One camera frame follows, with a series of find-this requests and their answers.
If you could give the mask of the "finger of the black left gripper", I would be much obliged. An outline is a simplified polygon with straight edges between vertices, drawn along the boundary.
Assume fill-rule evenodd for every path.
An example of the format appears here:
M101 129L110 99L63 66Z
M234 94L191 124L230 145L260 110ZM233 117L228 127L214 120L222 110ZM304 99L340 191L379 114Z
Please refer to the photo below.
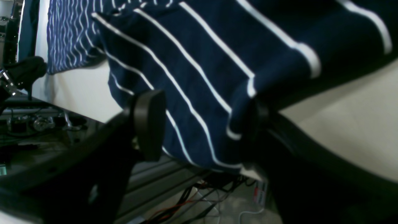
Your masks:
M43 77L47 71L47 63L42 57L28 57L21 62L1 67L0 102L5 102L19 90L32 88L34 82Z

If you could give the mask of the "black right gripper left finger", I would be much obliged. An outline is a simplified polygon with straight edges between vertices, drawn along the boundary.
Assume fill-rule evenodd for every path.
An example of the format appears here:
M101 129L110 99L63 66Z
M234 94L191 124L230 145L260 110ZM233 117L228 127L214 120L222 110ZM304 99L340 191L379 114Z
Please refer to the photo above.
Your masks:
M34 224L112 224L137 162L158 161L165 92L131 96L125 109L72 149L1 178L1 212Z

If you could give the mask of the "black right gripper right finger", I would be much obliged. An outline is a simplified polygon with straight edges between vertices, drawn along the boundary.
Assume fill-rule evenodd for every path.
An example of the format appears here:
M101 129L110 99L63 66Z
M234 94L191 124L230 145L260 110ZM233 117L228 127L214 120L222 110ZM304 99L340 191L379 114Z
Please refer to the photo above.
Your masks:
M245 119L244 165L268 180L284 224L397 223L397 182L328 151L259 99Z

